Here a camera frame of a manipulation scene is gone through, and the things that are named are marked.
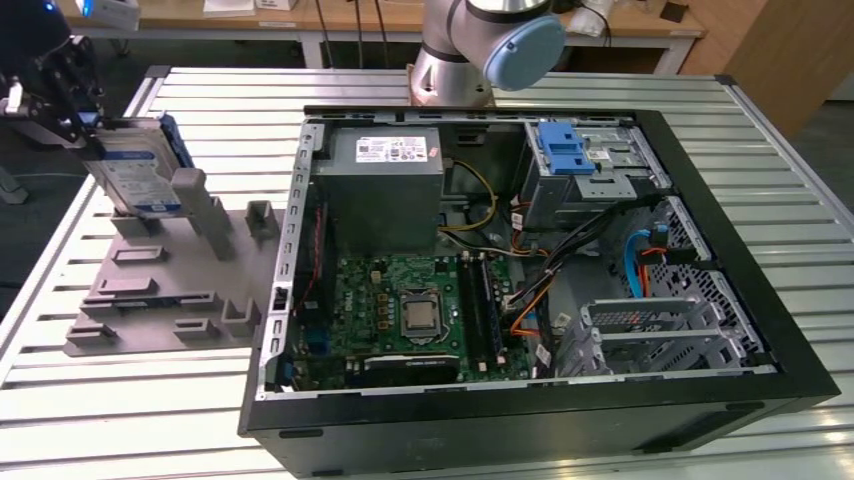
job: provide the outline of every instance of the motherboard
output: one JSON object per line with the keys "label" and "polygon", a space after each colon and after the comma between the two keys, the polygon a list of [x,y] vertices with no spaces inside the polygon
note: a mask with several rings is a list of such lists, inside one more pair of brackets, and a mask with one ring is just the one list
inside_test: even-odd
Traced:
{"label": "motherboard", "polygon": [[499,314],[508,293],[501,257],[338,258],[332,322],[302,332],[308,388],[528,378]]}

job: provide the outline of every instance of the sticker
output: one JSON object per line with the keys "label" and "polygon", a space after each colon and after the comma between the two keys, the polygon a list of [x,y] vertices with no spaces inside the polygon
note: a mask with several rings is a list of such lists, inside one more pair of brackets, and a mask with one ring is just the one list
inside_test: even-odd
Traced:
{"label": "sticker", "polygon": [[520,213],[509,214],[509,223],[512,223],[512,229],[521,231],[521,226],[524,224],[524,217]]}
{"label": "sticker", "polygon": [[356,141],[356,163],[425,161],[425,137],[361,137]]}
{"label": "sticker", "polygon": [[106,152],[98,162],[109,184],[128,205],[145,212],[173,212],[181,202],[169,181],[157,175],[157,157],[149,151]]}
{"label": "sticker", "polygon": [[257,22],[257,26],[268,28],[296,28],[296,24],[293,22]]}
{"label": "sticker", "polygon": [[551,353],[548,353],[541,343],[536,346],[536,358],[543,362],[543,365],[548,366],[551,364]]}
{"label": "sticker", "polygon": [[611,161],[611,155],[608,155],[607,148],[591,148],[587,150],[587,159],[596,161]]}
{"label": "sticker", "polygon": [[560,312],[557,314],[557,318],[555,318],[551,322],[551,326],[555,328],[565,328],[569,325],[569,321],[572,317],[569,317],[565,313]]}

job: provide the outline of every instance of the yellow wire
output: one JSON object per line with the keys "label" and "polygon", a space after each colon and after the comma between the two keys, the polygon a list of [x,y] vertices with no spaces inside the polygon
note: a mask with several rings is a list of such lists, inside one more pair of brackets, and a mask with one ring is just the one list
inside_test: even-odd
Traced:
{"label": "yellow wire", "polygon": [[489,223],[489,220],[492,220],[492,217],[495,216],[495,211],[497,210],[497,201],[495,199],[495,192],[492,191],[489,182],[485,181],[485,178],[483,178],[483,175],[480,175],[480,173],[465,162],[460,160],[453,160],[453,163],[460,165],[465,170],[471,172],[471,174],[475,177],[477,177],[477,180],[480,180],[480,183],[483,184],[483,186],[489,192],[489,201],[492,205],[489,206],[489,212],[487,216],[483,218],[483,220],[480,220],[476,223],[472,223],[471,225],[448,225],[447,227],[439,227],[439,230],[443,232],[464,232],[467,230],[473,230],[481,225],[485,225],[487,223]]}

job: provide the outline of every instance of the wooden desk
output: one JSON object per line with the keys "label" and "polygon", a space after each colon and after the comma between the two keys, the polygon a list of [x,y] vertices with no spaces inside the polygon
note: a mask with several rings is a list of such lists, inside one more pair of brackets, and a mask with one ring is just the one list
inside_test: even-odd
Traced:
{"label": "wooden desk", "polygon": [[[652,11],[660,11],[663,0],[648,0]],[[256,15],[234,18],[205,18],[204,0],[138,0],[140,30],[128,32],[105,28],[81,17],[74,0],[57,0],[74,33],[101,38],[158,38],[198,40],[297,40],[302,44],[305,66],[322,68],[320,20],[313,0],[300,0],[290,11],[257,10]],[[322,16],[332,41],[357,39],[354,5],[346,0],[320,0]],[[378,20],[372,0],[360,0],[362,39],[381,40]],[[380,0],[382,20],[390,42],[420,42],[421,6]],[[568,24],[572,14],[563,15]],[[705,30],[691,15],[672,23],[647,14],[632,5],[619,5],[608,19],[613,47],[657,48],[664,50],[655,73],[675,74],[693,40]],[[601,46],[603,38],[568,35],[567,45]]]}

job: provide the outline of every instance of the floor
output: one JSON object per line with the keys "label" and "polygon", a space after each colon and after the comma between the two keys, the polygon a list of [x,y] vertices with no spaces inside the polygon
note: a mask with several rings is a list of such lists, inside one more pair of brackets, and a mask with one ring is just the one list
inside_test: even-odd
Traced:
{"label": "floor", "polygon": [[[133,41],[130,55],[117,57],[105,41],[96,41],[98,70],[108,92],[106,112],[120,115],[149,65],[193,67],[302,67],[301,52],[292,42]],[[364,46],[364,64],[381,68],[378,44]],[[392,68],[415,58],[417,45],[392,45]],[[334,66],[357,68],[354,44],[333,44]],[[792,144],[848,208],[854,208],[854,102],[828,102]],[[0,127],[0,166],[18,177],[29,190],[24,205],[0,204],[0,318],[38,259],[56,225],[77,192],[85,170],[64,151],[33,151],[12,132]]]}

